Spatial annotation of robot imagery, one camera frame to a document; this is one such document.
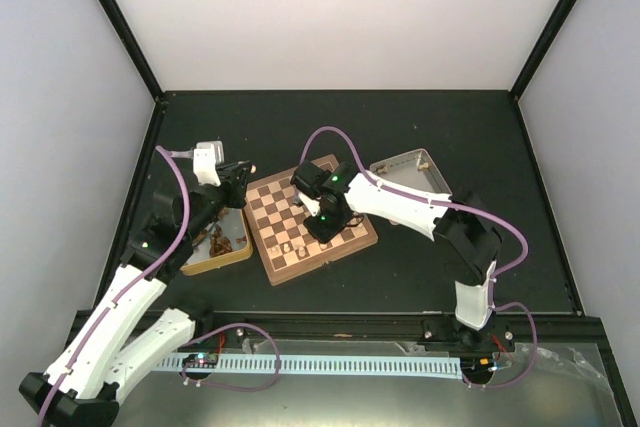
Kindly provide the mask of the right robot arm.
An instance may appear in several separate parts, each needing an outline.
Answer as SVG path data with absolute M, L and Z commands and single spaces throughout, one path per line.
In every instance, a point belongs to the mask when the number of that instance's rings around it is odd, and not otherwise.
M 496 270 L 502 239 L 470 206 L 464 204 L 457 210 L 451 206 L 448 191 L 421 191 L 361 171 L 348 162 L 327 170 L 305 161 L 294 170 L 291 184 L 297 191 L 297 202 L 309 211 L 304 226 L 322 244 L 345 231 L 355 218 L 376 216 L 438 245 L 445 270 L 454 280 L 457 343 L 476 350 L 490 339 L 490 276 Z

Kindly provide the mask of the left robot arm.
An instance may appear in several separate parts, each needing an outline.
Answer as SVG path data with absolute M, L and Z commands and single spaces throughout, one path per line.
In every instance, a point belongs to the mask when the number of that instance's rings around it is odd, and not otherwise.
M 110 426 L 135 387 L 170 352 L 207 344 L 215 323 L 205 308 L 169 307 L 138 336 L 147 309 L 192 256 L 196 238 L 224 209 L 245 206 L 249 161 L 215 166 L 189 188 L 177 167 L 177 187 L 159 188 L 141 229 L 132 236 L 102 300 L 73 341 L 45 372 L 25 376 L 19 391 L 39 424 Z

